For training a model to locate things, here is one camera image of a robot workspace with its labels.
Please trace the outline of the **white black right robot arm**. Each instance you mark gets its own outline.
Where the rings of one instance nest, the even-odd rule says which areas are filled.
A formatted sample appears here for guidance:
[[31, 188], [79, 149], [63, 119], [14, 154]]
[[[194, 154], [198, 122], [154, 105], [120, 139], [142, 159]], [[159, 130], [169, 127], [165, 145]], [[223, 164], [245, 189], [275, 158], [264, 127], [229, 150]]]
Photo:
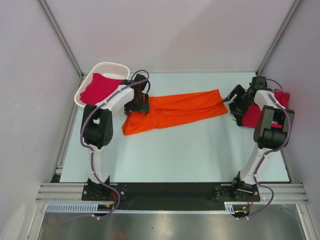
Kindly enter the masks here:
[[259, 196], [259, 174], [268, 160], [290, 139], [295, 112], [287, 109], [268, 87], [267, 78], [254, 76], [248, 89], [238, 84], [224, 98], [230, 113], [237, 121], [248, 112], [251, 105], [260, 109], [259, 119], [253, 133], [253, 151], [244, 168], [233, 178], [227, 192], [237, 202]]

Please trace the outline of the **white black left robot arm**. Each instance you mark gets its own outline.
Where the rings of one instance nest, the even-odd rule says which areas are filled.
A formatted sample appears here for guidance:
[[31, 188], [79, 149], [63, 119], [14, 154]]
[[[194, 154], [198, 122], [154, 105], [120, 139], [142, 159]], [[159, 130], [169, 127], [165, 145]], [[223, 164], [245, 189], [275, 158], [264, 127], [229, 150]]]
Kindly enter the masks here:
[[130, 117], [133, 113], [146, 116], [150, 112], [149, 93], [150, 74], [146, 70], [138, 70], [131, 79], [124, 79], [119, 86], [104, 100], [97, 104], [87, 104], [83, 110], [80, 129], [80, 143], [89, 150], [90, 170], [87, 184], [93, 194], [105, 200], [115, 190], [110, 186], [110, 174], [101, 173], [101, 152], [112, 140], [114, 134], [113, 114], [124, 109]]

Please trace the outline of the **orange t shirt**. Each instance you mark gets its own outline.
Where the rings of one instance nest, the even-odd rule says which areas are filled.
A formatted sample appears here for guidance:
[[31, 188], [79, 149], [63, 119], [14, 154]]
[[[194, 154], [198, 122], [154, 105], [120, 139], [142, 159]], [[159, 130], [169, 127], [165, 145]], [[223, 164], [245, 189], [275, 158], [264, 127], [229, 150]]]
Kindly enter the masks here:
[[149, 113], [132, 112], [122, 125], [125, 136], [165, 129], [228, 113], [218, 89], [149, 97]]

